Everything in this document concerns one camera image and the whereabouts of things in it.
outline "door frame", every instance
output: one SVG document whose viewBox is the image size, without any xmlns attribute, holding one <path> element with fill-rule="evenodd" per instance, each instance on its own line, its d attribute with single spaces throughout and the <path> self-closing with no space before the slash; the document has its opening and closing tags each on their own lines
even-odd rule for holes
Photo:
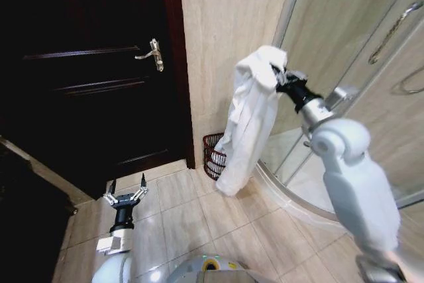
<svg viewBox="0 0 424 283">
<path fill-rule="evenodd" d="M 187 167 L 195 168 L 193 125 L 191 122 L 190 94 L 187 71 L 186 36 L 182 0 L 163 0 L 166 10 L 166 22 L 170 35 L 172 58 L 175 67 L 175 81 L 178 104 L 181 111 L 182 131 L 184 135 L 184 154 Z"/>
</svg>

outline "wall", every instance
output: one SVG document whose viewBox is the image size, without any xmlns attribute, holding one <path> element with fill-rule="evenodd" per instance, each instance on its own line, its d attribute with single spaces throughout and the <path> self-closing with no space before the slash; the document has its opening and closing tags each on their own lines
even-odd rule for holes
<svg viewBox="0 0 424 283">
<path fill-rule="evenodd" d="M 202 137 L 224 130 L 233 67 L 271 44 L 284 0 L 182 0 L 196 165 Z"/>
</svg>

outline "dark wooden door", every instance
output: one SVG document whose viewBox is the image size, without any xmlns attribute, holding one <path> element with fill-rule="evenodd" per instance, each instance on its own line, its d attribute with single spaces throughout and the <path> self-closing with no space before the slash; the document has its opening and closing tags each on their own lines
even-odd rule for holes
<svg viewBox="0 0 424 283">
<path fill-rule="evenodd" d="M 165 3 L 6 0 L 1 134 L 95 198 L 106 180 L 185 158 Z M 134 59 L 152 38 L 163 72 Z"/>
</svg>

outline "towel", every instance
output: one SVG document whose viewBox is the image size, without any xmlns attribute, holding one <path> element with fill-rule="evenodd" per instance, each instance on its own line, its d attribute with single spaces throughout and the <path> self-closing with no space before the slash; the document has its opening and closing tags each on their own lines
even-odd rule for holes
<svg viewBox="0 0 424 283">
<path fill-rule="evenodd" d="M 227 155 L 216 187 L 227 196 L 243 188 L 270 136 L 278 109 L 277 79 L 271 65 L 283 70 L 287 54 L 261 46 L 235 66 L 234 95 L 227 127 L 215 150 Z"/>
</svg>

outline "shower enclosure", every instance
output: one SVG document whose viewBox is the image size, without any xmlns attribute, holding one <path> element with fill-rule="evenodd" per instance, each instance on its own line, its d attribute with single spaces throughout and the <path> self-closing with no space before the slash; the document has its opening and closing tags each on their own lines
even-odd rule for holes
<svg viewBox="0 0 424 283">
<path fill-rule="evenodd" d="M 274 37 L 288 52 L 288 68 L 306 73 L 312 91 L 356 92 L 337 113 L 370 130 L 370 154 L 399 207 L 424 199 L 423 1 L 286 0 Z M 334 219 L 323 164 L 306 140 L 283 96 L 259 165 L 285 195 Z"/>
</svg>

